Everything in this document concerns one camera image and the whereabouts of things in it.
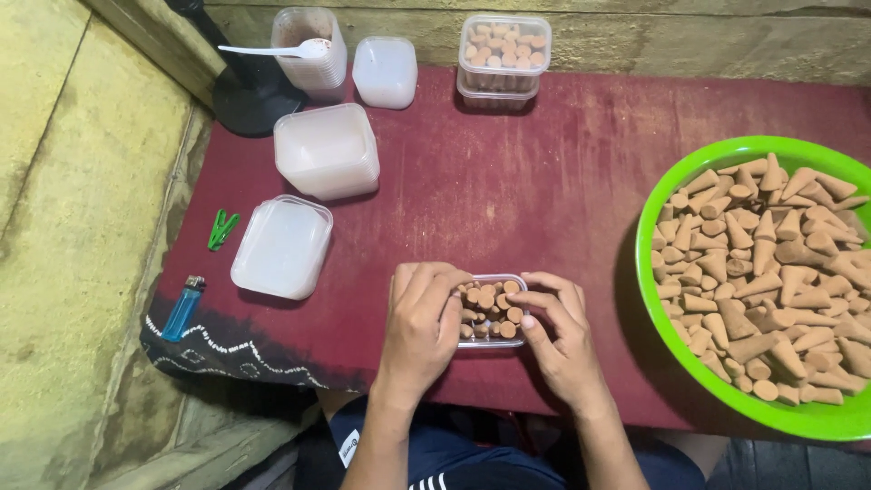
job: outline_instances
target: black fan stand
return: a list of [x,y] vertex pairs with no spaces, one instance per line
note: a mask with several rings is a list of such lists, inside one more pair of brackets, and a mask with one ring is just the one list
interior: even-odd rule
[[212,102],[215,117],[227,130],[245,138],[264,138],[273,133],[275,121],[302,110],[306,93],[291,85],[275,58],[243,58],[218,49],[230,42],[206,14],[203,0],[164,1],[190,20],[226,62],[215,80]]

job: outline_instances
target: green basin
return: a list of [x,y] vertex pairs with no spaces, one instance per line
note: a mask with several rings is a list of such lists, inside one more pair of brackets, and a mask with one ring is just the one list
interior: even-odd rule
[[[638,222],[635,264],[645,307],[665,345],[678,362],[708,391],[750,419],[788,434],[810,439],[851,441],[871,438],[871,387],[858,397],[844,397],[843,406],[809,403],[787,406],[746,395],[710,372],[681,342],[659,302],[651,267],[651,238],[659,210],[679,187],[708,168],[719,169],[764,158],[773,152],[792,174],[811,167],[854,183],[857,194],[871,194],[871,169],[852,158],[802,140],[777,136],[746,136],[724,140],[690,153],[669,170],[653,188]],[[856,209],[871,229],[871,205]]]

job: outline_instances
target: table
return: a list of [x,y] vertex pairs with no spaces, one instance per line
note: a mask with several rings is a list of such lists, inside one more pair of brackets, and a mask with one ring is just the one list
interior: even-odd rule
[[[473,274],[547,270],[580,284],[597,353],[626,424],[757,436],[674,361],[638,293],[635,227],[674,162],[726,138],[809,140],[871,162],[871,91],[764,80],[545,73],[517,115],[463,107],[456,72],[421,67],[404,111],[367,107],[381,160],[376,194],[331,201],[332,240],[313,295],[239,289],[229,270],[253,208],[295,194],[272,139],[215,125],[141,340],[160,369],[365,391],[375,376],[389,278],[439,260]],[[347,101],[358,101],[348,91]],[[241,221],[206,250],[216,211]],[[188,275],[208,286],[177,344],[157,337]],[[428,398],[554,414],[528,348],[459,351]]]

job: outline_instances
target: green clothespin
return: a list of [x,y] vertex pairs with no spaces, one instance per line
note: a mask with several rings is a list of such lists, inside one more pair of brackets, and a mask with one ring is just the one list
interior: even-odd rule
[[209,236],[209,250],[212,250],[212,252],[217,252],[218,248],[224,244],[226,237],[230,235],[233,227],[239,222],[239,214],[230,216],[230,219],[226,220],[226,222],[224,221],[225,219],[226,211],[219,209],[215,215],[215,223],[212,225],[212,235]]

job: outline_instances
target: blue lighter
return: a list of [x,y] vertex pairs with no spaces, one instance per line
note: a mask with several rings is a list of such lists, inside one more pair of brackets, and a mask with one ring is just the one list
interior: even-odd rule
[[206,279],[202,276],[188,276],[185,287],[181,290],[179,300],[172,307],[166,327],[160,333],[160,337],[169,342],[181,340],[181,334],[185,333],[188,322],[191,321],[193,311],[197,309],[199,297],[203,294]]

